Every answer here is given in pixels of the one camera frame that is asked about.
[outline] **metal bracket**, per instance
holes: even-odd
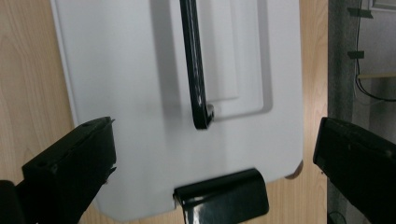
[[[362,18],[368,18],[368,19],[373,19],[373,15],[371,14],[371,10],[365,10],[365,9],[360,9],[360,8],[355,8],[355,7],[349,7],[347,9],[349,12],[349,16],[351,17],[362,17]]]
[[[347,53],[350,59],[363,59],[364,58],[364,50],[359,51],[349,51]]]
[[[177,188],[174,196],[186,223],[240,223],[269,211],[265,182],[256,169]]]

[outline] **black plastic handle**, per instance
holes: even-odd
[[[213,105],[206,104],[196,2],[195,0],[180,0],[180,7],[187,72],[189,74],[192,117],[195,128],[202,130],[209,127],[214,118],[214,110]]]

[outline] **wire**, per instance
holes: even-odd
[[[333,214],[337,214],[338,216],[340,216],[344,220],[344,223],[347,224],[347,220],[343,214],[341,214],[340,212],[337,212],[337,211],[333,211],[333,212],[329,213],[329,217],[331,217]]]
[[[362,0],[359,3],[359,10],[361,10],[361,3],[362,3]],[[359,35],[360,35],[360,32],[361,32],[361,17],[358,18],[358,26],[357,26],[357,29],[356,29],[356,51],[359,50]],[[356,62],[355,62],[355,78],[354,78],[355,79],[355,85],[358,87],[359,91],[361,91],[363,94],[378,100],[377,102],[374,102],[373,104],[369,104],[369,105],[374,105],[374,104],[377,104],[377,103],[380,103],[380,102],[396,102],[396,99],[382,98],[382,97],[373,95],[370,92],[368,92],[366,89],[364,89],[363,85],[361,84],[361,80],[358,78],[358,75],[360,73],[361,73],[361,66],[359,64],[359,59],[356,59]],[[354,87],[354,93],[355,93],[355,98],[358,99],[358,97],[356,95],[356,92],[355,92],[355,87]]]

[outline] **wooden surface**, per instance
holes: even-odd
[[[358,78],[379,78],[379,77],[396,77],[396,73],[376,73],[376,74],[360,74]]]
[[[304,169],[267,185],[270,212],[253,223],[326,223],[326,176],[312,163],[327,113],[327,0],[301,0]],[[0,0],[0,179],[18,183],[21,167],[71,131],[72,120],[50,0]],[[81,223],[114,224],[91,206]],[[180,208],[133,224],[184,223]]]

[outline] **white plastic board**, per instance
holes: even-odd
[[[52,0],[75,124],[116,120],[118,169],[96,205],[117,220],[174,209],[176,187],[251,167],[269,182],[303,158],[299,2],[197,4],[207,131],[192,122],[179,0]]]

